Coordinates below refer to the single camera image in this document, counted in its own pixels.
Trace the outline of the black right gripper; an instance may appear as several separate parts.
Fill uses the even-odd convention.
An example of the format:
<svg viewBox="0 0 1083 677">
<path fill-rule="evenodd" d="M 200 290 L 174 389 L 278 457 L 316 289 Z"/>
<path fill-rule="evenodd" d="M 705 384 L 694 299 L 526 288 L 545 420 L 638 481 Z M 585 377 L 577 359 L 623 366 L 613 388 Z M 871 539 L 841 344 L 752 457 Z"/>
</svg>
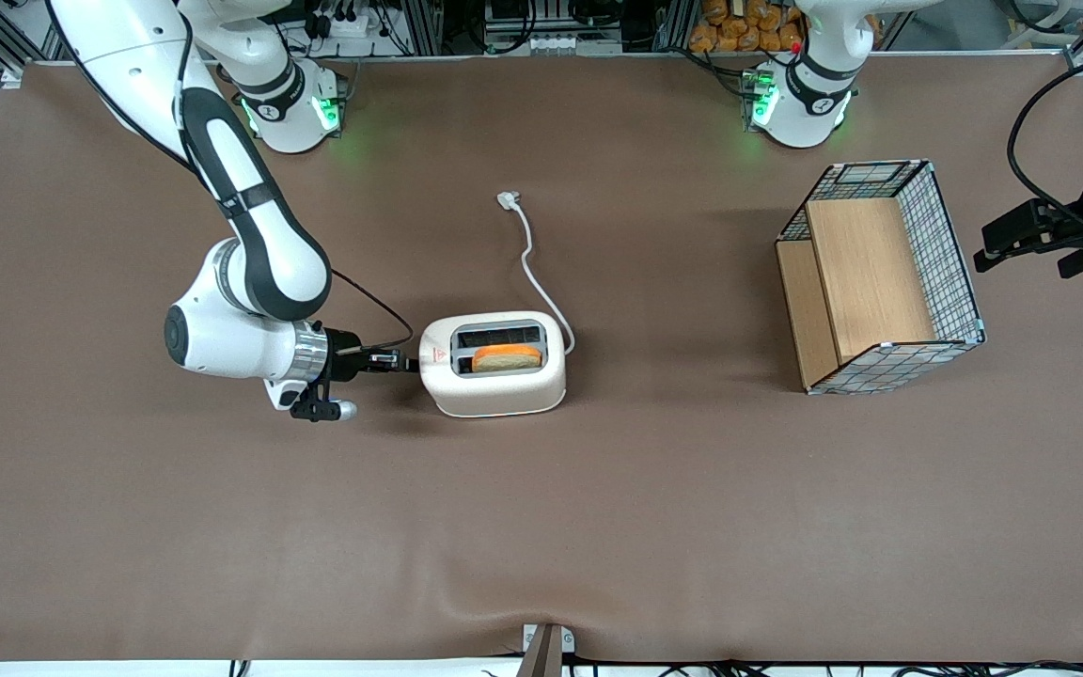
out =
<svg viewBox="0 0 1083 677">
<path fill-rule="evenodd" d="M 410 356 L 399 348 L 367 350 L 354 333 L 334 327 L 324 327 L 323 333 L 327 339 L 328 356 L 319 372 L 322 383 L 347 383 L 358 372 L 418 374 L 417 361 L 410 361 Z"/>
</svg>

